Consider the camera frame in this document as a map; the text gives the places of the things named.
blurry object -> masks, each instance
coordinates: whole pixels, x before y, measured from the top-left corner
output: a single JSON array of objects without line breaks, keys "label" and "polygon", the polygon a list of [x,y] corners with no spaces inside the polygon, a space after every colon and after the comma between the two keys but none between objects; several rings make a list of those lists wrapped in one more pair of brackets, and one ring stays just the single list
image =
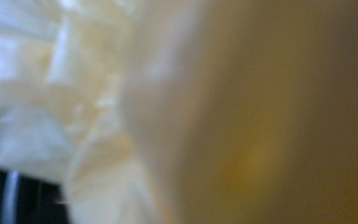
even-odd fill
[{"label": "blurry object", "polygon": [[20,187],[20,174],[16,171],[7,174],[2,200],[1,224],[17,224],[17,208]]},{"label": "blurry object", "polygon": [[358,223],[358,1],[0,0],[0,169],[76,224]]}]

plastic bag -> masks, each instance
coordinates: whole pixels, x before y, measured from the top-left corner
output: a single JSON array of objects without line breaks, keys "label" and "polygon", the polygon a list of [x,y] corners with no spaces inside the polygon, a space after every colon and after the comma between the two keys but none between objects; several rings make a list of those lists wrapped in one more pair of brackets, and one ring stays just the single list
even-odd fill
[{"label": "plastic bag", "polygon": [[158,223],[117,115],[141,4],[0,0],[0,169],[61,184],[73,223]]},{"label": "plastic bag", "polygon": [[0,167],[62,184],[74,223],[358,223],[352,1],[17,3]]}]

white plastic bag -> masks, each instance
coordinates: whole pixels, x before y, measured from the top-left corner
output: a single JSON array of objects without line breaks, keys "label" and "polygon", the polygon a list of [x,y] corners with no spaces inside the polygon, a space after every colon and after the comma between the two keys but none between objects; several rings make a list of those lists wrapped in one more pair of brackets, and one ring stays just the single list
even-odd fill
[{"label": "white plastic bag", "polygon": [[141,4],[0,0],[0,169],[62,185],[73,223],[158,223],[117,115]]},{"label": "white plastic bag", "polygon": [[358,223],[358,3],[141,4],[0,1],[0,167],[76,224]]}]

crumpled plastic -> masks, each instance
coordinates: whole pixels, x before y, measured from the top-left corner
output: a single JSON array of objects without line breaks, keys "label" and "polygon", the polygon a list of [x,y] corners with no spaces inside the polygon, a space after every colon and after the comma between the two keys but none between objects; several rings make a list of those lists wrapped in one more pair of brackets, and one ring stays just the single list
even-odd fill
[{"label": "crumpled plastic", "polygon": [[0,169],[62,185],[73,223],[158,223],[117,117],[141,4],[0,0]]},{"label": "crumpled plastic", "polygon": [[0,168],[76,224],[358,223],[357,74],[352,1],[0,0]]}]

